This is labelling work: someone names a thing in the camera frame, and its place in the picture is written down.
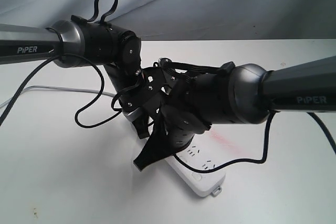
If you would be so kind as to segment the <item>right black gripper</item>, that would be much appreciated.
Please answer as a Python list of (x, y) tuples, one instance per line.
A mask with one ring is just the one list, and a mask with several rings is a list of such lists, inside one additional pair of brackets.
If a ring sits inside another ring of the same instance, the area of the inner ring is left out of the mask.
[(160, 108), (164, 137), (150, 136), (133, 161), (139, 171), (186, 149), (195, 134), (205, 132), (205, 122), (187, 109), (165, 104)]

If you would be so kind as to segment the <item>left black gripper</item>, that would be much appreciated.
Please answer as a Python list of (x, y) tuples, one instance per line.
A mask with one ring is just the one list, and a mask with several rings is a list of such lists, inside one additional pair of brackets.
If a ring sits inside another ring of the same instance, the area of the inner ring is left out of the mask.
[(150, 137), (149, 122), (150, 116), (145, 109), (139, 107), (128, 115), (128, 120), (135, 127), (139, 139)]

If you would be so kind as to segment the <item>left black Piper robot arm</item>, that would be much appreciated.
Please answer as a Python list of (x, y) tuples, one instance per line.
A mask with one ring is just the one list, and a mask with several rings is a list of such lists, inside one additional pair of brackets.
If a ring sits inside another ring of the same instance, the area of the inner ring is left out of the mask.
[[(1, 25), (1, 64), (30, 61), (41, 63), (22, 81), (5, 110), (1, 114), (3, 123), (28, 82), (49, 63), (54, 62), (61, 68), (91, 66), (100, 79), (97, 95), (75, 113), (75, 123), (84, 129), (92, 129), (112, 121), (127, 107), (135, 109), (135, 102), (127, 98), (135, 97), (144, 83), (141, 69), (141, 40), (130, 30), (103, 21), (72, 16), (70, 21), (61, 20), (51, 27), (36, 28), (16, 25)], [(115, 114), (92, 125), (79, 121), (79, 115), (102, 96), (105, 80), (98, 69), (104, 66), (116, 90), (111, 105), (118, 102), (121, 106), (113, 108)]]

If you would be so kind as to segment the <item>right black Piper robot arm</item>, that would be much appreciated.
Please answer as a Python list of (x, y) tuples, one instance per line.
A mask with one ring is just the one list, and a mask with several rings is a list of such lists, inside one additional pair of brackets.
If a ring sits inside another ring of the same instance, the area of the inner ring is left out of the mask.
[(153, 131), (134, 165), (149, 165), (187, 149), (196, 134), (214, 124), (266, 123), (280, 111), (335, 111), (335, 57), (281, 70), (256, 64), (219, 68), (165, 61), (161, 69), (176, 78), (158, 106)]

